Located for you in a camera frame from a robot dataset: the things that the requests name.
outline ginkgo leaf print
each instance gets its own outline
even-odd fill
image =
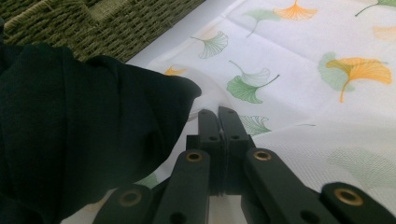
[[[294,20],[294,21],[301,21],[301,20],[308,20],[312,18],[318,12],[317,9],[308,9],[303,8],[297,5],[297,0],[294,1],[293,6],[288,8],[275,8],[274,13],[281,18]]]
[[[359,16],[364,10],[366,10],[369,7],[375,7],[375,6],[388,6],[388,7],[396,7],[396,1],[395,0],[378,0],[376,4],[370,5],[368,7],[365,7],[362,9],[360,12],[358,12],[355,16]]]
[[[268,133],[271,132],[271,130],[267,129],[265,127],[264,122],[268,120],[266,117],[261,117],[261,116],[239,116],[239,118],[242,121],[242,124],[245,127],[245,130],[247,131],[248,134],[254,136],[258,135],[261,133]]]
[[[228,36],[222,31],[218,31],[218,34],[210,39],[192,38],[204,42],[204,51],[199,54],[199,57],[202,59],[220,54],[228,46]]]
[[[379,39],[396,41],[396,26],[390,26],[390,27],[375,26],[373,28],[373,31],[375,36]]]
[[[187,69],[185,69],[185,68],[184,69],[175,70],[173,68],[173,65],[172,65],[172,66],[170,66],[168,68],[168,70],[166,70],[166,72],[164,74],[167,75],[167,76],[178,76],[178,75],[183,74],[186,70]]]
[[[267,81],[270,76],[270,71],[266,68],[262,69],[257,74],[248,74],[245,73],[236,63],[232,61],[230,61],[230,63],[234,64],[241,71],[242,75],[237,76],[228,82],[227,91],[229,91],[233,97],[240,100],[248,101],[252,104],[261,104],[262,100],[257,98],[256,91],[273,82],[279,77],[279,75],[271,81]]]
[[[363,188],[396,189],[396,164],[362,148],[339,148],[327,159],[329,164],[348,171]]]
[[[246,12],[244,15],[249,16],[255,20],[254,28],[247,36],[252,35],[257,28],[260,21],[279,21],[280,18],[274,12],[265,9],[254,9]]]
[[[344,102],[344,92],[351,91],[348,84],[353,80],[366,78],[385,84],[391,83],[390,70],[379,60],[363,58],[336,60],[333,59],[333,57],[335,57],[333,53],[328,53],[323,56],[319,65],[319,72],[323,80],[330,84],[335,90],[339,91],[342,86],[340,95],[341,103]]]

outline patterned tablecloth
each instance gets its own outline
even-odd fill
[[[186,130],[228,106],[308,187],[346,182],[396,215],[396,1],[237,1],[148,68],[203,89]]]

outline wicker basket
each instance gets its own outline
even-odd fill
[[[5,43],[67,46],[126,62],[204,0],[2,0]]]

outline dark green fabric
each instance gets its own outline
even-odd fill
[[[149,175],[200,93],[105,56],[82,63],[66,48],[0,45],[1,223],[59,223]]]

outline green ginkgo leaf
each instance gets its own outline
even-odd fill
[[[256,91],[273,82],[279,77],[279,75],[271,81],[268,81],[270,71],[266,68],[262,69],[260,73],[248,74],[244,72],[238,64],[233,61],[230,61],[230,63],[234,64],[241,71],[241,76],[237,76],[228,82],[227,91],[229,91],[232,96],[240,100],[248,101],[253,104],[261,104],[262,100],[259,100],[256,97]]]
[[[373,4],[373,5],[370,5],[368,7],[365,7],[360,12],[358,12],[358,14],[356,14],[355,16],[356,17],[359,16],[359,14],[361,14],[365,9],[367,9],[369,7],[374,7],[374,6],[396,7],[396,1],[395,0],[378,0],[378,2],[376,4]]]
[[[352,174],[364,189],[396,189],[396,165],[362,148],[339,148],[327,159]]]
[[[229,81],[227,84],[227,91],[233,97],[236,97],[243,101],[248,101],[252,104],[261,104],[262,100],[256,97],[256,91],[259,87],[249,86],[242,81],[240,76],[235,77],[233,80]]]
[[[267,129],[267,127],[265,127],[264,122],[268,120],[268,118],[266,118],[266,117],[239,116],[239,118],[241,119],[242,124],[244,125],[247,133],[252,136],[261,134],[261,133],[271,132],[271,130],[269,130],[269,129]]]
[[[335,60],[335,53],[329,52],[323,55],[320,60],[318,70],[320,76],[327,84],[329,84],[335,91],[341,91],[344,85],[347,83],[347,74],[338,68],[329,68],[327,66],[328,62]],[[354,91],[355,89],[348,84],[345,91]]]
[[[202,59],[220,54],[228,46],[228,36],[222,31],[218,31],[218,34],[210,39],[192,38],[204,42],[204,51],[198,55]]]
[[[248,12],[244,13],[244,15],[249,16],[256,21],[256,23],[254,24],[253,30],[247,36],[252,35],[256,31],[256,28],[260,21],[279,21],[280,20],[280,17],[278,15],[276,15],[273,11],[260,9],[260,8],[248,11]]]

